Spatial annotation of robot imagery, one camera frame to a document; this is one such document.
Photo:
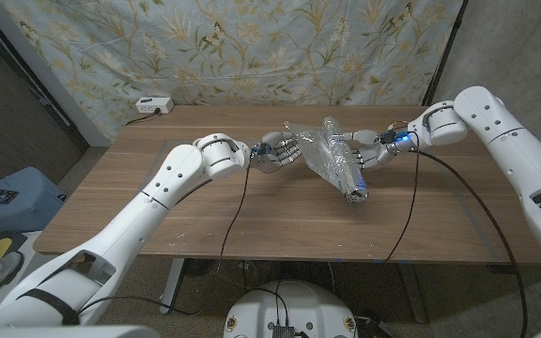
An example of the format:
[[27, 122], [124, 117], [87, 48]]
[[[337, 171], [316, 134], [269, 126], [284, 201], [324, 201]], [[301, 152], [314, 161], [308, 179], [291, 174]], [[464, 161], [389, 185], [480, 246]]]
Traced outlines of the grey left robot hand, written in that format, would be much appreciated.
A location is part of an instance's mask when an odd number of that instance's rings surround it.
[[251, 147], [250, 168], [272, 174], [290, 165], [301, 155], [297, 137], [288, 131], [271, 131]]

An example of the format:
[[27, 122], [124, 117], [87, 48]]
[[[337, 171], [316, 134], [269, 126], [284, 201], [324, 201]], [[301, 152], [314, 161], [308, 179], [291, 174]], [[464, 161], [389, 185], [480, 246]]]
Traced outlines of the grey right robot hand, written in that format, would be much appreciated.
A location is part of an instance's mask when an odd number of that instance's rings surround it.
[[354, 163], [361, 171], [378, 170], [396, 156], [395, 151], [390, 151], [387, 145], [380, 142], [376, 131], [349, 131], [344, 132], [343, 137], [350, 147]]

